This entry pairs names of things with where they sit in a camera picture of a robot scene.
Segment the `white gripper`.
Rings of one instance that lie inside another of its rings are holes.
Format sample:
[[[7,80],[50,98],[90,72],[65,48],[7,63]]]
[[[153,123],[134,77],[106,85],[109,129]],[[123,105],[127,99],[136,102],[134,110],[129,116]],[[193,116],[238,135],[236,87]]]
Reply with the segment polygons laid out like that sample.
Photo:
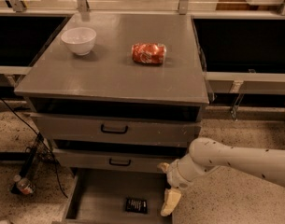
[[[157,168],[166,174],[167,182],[172,187],[164,191],[161,215],[167,217],[172,214],[180,201],[180,190],[185,190],[192,183],[193,168],[189,162],[182,162],[180,159],[170,165],[167,162],[160,162]]]

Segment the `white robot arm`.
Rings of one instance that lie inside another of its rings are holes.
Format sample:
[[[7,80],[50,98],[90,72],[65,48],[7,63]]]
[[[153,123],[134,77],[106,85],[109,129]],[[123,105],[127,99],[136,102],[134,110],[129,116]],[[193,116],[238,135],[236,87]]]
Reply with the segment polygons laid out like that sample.
[[[194,179],[209,175],[221,166],[285,188],[285,150],[230,147],[210,138],[196,138],[190,143],[185,156],[171,163],[158,164],[170,185],[170,189],[164,191],[161,216],[168,217],[173,213],[182,193]]]

